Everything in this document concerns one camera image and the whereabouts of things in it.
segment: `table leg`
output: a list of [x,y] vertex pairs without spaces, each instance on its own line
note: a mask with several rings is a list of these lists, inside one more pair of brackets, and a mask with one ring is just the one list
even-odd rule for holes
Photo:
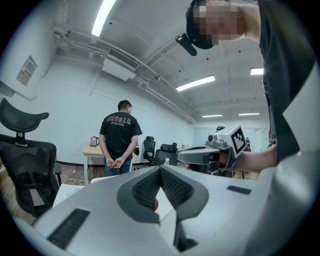
[[88,157],[86,155],[84,157],[84,162],[83,162],[83,173],[84,173],[84,185],[88,185]]

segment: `black t-shirt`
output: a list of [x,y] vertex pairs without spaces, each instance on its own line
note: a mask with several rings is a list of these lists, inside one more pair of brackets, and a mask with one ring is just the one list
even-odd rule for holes
[[277,157],[281,161],[300,150],[283,113],[303,87],[316,59],[294,13],[276,1],[259,0],[258,3],[263,80],[273,114]]
[[130,114],[116,112],[102,122],[100,134],[105,136],[108,152],[113,160],[120,158],[131,143],[131,138],[141,135],[138,121]]

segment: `white ceiling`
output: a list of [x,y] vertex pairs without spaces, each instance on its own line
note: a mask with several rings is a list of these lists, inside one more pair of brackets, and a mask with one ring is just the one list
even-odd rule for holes
[[[62,35],[62,40],[55,41],[60,54],[101,63],[100,54],[74,48],[72,39],[76,44],[96,47],[99,53],[108,51],[112,44],[157,73],[160,81],[155,81],[155,73],[143,65],[136,71],[151,79],[156,91],[197,121],[206,114],[268,111],[261,77],[250,75],[250,68],[263,66],[256,42],[242,39],[221,43],[209,50],[197,49],[197,56],[190,56],[175,42],[186,29],[185,13],[191,0],[118,0],[100,41],[91,31],[102,0],[58,1],[52,27]],[[209,75],[216,81],[175,90]]]

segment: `black sleeve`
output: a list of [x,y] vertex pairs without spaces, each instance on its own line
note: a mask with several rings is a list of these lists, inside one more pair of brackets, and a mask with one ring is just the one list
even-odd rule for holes
[[142,134],[142,131],[140,129],[140,125],[138,124],[137,120],[134,120],[132,124],[132,130],[131,130],[131,138],[133,136],[141,135],[141,134]]
[[100,134],[106,136],[106,119],[102,121]]

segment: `water bottle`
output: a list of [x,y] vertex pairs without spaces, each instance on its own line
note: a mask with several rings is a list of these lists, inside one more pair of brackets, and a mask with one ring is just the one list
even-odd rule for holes
[[166,159],[165,159],[165,162],[164,162],[163,165],[164,165],[164,166],[169,166],[169,165],[170,165],[170,163],[169,163],[169,158],[166,158]]

